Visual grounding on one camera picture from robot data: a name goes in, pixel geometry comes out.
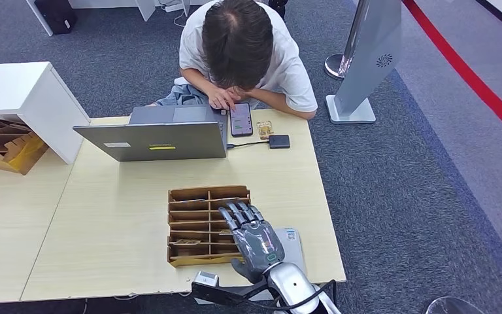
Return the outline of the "person's right hand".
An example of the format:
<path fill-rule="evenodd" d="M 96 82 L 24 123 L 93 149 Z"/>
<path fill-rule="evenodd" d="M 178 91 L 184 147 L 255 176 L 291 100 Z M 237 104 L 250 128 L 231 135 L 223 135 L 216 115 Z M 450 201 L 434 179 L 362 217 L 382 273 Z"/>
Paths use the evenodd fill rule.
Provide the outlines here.
<path fill-rule="evenodd" d="M 207 87 L 205 94 L 209 99 L 209 105 L 213 109 L 233 109 L 235 103 L 239 100 L 239 95 L 237 93 L 234 93 L 229 88 L 226 90 L 215 85 Z"/>

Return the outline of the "person's left hand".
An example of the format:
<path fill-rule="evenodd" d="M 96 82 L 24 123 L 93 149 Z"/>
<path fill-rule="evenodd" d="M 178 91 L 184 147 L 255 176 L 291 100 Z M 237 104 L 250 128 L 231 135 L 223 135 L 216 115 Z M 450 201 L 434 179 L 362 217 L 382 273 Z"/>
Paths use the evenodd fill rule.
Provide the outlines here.
<path fill-rule="evenodd" d="M 238 86 L 229 87 L 226 89 L 226 91 L 228 92 L 233 101 L 243 102 L 243 101 L 248 101 L 251 98 L 251 96 L 248 94 L 247 91 L 244 91 Z"/>

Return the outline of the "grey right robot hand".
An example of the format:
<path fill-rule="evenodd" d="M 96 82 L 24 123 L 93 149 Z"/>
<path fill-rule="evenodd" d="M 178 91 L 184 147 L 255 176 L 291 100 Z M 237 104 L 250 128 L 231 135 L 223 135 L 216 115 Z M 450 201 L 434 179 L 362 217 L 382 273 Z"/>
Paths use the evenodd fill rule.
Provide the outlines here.
<path fill-rule="evenodd" d="M 257 207 L 242 201 L 227 202 L 218 211 L 225 219 L 243 261 L 233 259 L 233 269 L 249 282 L 264 275 L 285 259 L 284 248 L 271 224 Z"/>

